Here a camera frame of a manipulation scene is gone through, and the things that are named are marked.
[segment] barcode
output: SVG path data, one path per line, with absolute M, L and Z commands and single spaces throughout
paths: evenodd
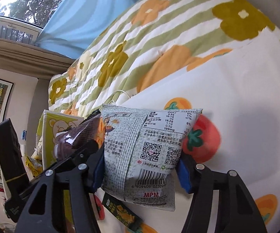
M 136 185 L 162 185 L 166 184 L 166 174 L 141 169 Z

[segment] white flower center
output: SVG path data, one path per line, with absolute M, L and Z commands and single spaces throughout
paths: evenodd
M 246 17 L 249 16 L 249 13 L 248 13 L 247 11 L 245 11 L 245 10 L 242 10 L 242 11 L 240 11 L 240 12 L 238 13 L 238 15 L 239 15 L 242 19 L 244 19 L 244 18 L 246 18 Z

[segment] qr code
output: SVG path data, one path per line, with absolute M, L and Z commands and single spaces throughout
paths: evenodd
M 147 159 L 153 162 L 158 162 L 160 154 L 161 154 L 160 144 L 144 142 L 140 158 Z
M 168 147 L 165 164 L 175 166 L 180 158 L 180 149 Z

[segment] beige curtain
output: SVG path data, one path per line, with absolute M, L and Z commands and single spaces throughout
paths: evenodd
M 64 55 L 0 38 L 0 68 L 36 78 L 51 79 L 74 62 Z

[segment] silver snack package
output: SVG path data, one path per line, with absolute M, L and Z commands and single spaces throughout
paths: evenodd
M 181 141 L 202 109 L 143 110 L 102 105 L 105 125 L 105 177 L 102 189 L 119 200 L 175 210 L 170 174 Z

